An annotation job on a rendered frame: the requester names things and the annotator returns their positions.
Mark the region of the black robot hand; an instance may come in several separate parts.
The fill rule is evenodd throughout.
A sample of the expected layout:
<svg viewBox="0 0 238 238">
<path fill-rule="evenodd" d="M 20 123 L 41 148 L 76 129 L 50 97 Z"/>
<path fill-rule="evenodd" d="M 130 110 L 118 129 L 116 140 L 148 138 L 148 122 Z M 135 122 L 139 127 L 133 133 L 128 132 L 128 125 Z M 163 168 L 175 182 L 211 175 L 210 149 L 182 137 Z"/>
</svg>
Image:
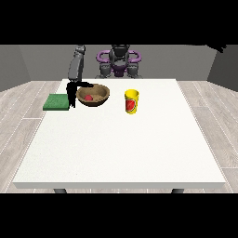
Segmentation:
<svg viewBox="0 0 238 238">
<path fill-rule="evenodd" d="M 222 53 L 227 46 L 226 45 L 208 45 L 208 47 L 213 48 L 216 51 Z"/>
<path fill-rule="evenodd" d="M 76 91 L 77 87 L 93 87 L 92 84 L 88 82 L 81 82 L 81 81 L 71 81 L 66 86 L 66 91 L 68 95 L 69 106 L 75 107 L 75 99 L 76 99 Z"/>
</svg>

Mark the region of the green square pad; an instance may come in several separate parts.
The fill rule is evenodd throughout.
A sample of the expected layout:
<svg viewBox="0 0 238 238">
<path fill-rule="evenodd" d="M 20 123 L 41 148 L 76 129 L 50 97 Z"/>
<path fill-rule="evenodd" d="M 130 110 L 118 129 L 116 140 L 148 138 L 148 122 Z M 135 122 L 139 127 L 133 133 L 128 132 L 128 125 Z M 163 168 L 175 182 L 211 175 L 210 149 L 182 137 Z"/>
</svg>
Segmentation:
<svg viewBox="0 0 238 238">
<path fill-rule="evenodd" d="M 44 111 L 68 111 L 69 101 L 66 94 L 50 94 L 43 106 Z"/>
</svg>

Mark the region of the brown wooden bowl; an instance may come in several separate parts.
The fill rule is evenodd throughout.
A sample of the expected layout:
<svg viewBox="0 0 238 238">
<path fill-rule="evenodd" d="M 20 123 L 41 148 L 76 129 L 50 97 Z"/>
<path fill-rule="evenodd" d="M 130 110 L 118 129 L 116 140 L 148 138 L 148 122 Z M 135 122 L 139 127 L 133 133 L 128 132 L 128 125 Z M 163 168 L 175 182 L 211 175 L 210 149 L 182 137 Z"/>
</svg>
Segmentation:
<svg viewBox="0 0 238 238">
<path fill-rule="evenodd" d="M 110 89 L 104 85 L 94 84 L 93 87 L 80 87 L 76 91 L 77 99 L 88 107 L 98 107 L 102 105 L 110 96 Z"/>
</svg>

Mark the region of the yellow cup with melon print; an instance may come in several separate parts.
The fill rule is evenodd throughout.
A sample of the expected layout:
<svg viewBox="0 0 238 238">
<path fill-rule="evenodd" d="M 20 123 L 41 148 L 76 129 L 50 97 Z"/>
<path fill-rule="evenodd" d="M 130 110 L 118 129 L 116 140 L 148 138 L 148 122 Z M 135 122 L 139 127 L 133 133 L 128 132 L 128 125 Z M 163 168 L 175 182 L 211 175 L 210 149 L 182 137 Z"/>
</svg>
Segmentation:
<svg viewBox="0 0 238 238">
<path fill-rule="evenodd" d="M 139 92 L 136 89 L 128 89 L 125 92 L 126 112 L 133 114 L 137 112 Z"/>
</svg>

